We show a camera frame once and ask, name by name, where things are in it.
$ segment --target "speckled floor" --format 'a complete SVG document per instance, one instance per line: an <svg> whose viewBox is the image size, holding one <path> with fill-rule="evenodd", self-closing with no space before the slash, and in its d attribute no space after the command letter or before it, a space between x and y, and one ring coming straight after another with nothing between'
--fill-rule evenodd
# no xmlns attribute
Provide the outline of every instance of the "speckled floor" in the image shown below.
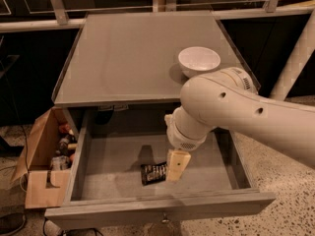
<svg viewBox="0 0 315 236"><path fill-rule="evenodd" d="M289 99L298 103L315 105L315 96ZM8 135L11 143L22 143L21 137ZM277 199L261 213L251 216L220 217L174 222L168 225L145 224L143 226L118 226L99 228L103 235L315 235L315 170L302 165L252 139L236 134L238 146L244 154L247 167L257 187L274 192ZM15 164L16 158L0 158L0 169ZM23 210L25 198L19 184L10 186L12 170L0 172L0 215ZM28 222L16 235L42 235L43 210L27 210ZM47 235L57 235L59 228L48 221ZM76 231L73 235L95 235L92 230Z"/></svg>

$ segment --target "bowl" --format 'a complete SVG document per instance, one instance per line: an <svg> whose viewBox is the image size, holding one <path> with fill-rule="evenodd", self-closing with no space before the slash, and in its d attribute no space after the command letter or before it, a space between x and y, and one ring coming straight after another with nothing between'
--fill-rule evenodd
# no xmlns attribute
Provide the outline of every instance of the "bowl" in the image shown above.
<svg viewBox="0 0 315 236"><path fill-rule="evenodd" d="M180 68L185 76L194 76L212 72L221 62L219 55L212 49L193 46L178 54Z"/></svg>

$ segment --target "drawer handle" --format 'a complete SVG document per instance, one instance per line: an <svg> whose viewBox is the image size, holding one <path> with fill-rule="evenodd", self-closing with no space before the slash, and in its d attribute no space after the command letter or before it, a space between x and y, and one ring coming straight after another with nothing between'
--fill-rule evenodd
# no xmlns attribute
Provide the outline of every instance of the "drawer handle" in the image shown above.
<svg viewBox="0 0 315 236"><path fill-rule="evenodd" d="M162 224L168 224L170 220L167 218L166 213L163 214L163 219L161 220Z"/></svg>

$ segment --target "gray tabletop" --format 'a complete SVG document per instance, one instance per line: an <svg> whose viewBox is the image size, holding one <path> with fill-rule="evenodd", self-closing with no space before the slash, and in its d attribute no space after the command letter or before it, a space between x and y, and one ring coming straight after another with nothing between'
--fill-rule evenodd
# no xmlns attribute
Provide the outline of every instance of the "gray tabletop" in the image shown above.
<svg viewBox="0 0 315 236"><path fill-rule="evenodd" d="M179 101L178 54L215 50L219 68L242 67L209 11L89 15L55 105Z"/></svg>

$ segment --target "cardboard box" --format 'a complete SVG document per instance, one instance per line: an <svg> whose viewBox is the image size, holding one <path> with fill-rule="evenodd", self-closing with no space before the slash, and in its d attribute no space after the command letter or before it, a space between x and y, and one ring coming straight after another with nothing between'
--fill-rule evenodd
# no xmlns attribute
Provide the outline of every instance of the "cardboard box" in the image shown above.
<svg viewBox="0 0 315 236"><path fill-rule="evenodd" d="M61 108L51 108L32 126L28 145L24 147L11 178L14 182L27 174L28 164L26 208L60 207L63 203L70 169L49 171L49 168L60 140L58 127L66 122Z"/></svg>

